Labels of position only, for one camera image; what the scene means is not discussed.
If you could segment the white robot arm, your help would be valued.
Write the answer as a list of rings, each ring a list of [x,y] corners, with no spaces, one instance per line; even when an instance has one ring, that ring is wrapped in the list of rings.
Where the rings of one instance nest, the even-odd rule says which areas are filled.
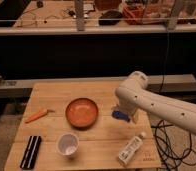
[[[147,86],[148,77],[143,72],[131,73],[115,89],[116,109],[133,116],[140,108],[196,135],[196,104],[155,94]]]

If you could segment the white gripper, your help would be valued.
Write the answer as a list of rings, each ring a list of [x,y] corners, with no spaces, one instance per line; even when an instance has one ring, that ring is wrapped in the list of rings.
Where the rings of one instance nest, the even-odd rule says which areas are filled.
[[[135,114],[137,111],[137,107],[134,104],[131,104],[131,103],[126,102],[124,100],[120,100],[118,102],[117,106],[113,106],[111,109],[112,109],[112,112],[121,111],[122,113],[124,113],[128,116],[132,116],[132,122],[134,124],[137,124],[137,122],[139,120],[139,115]]]

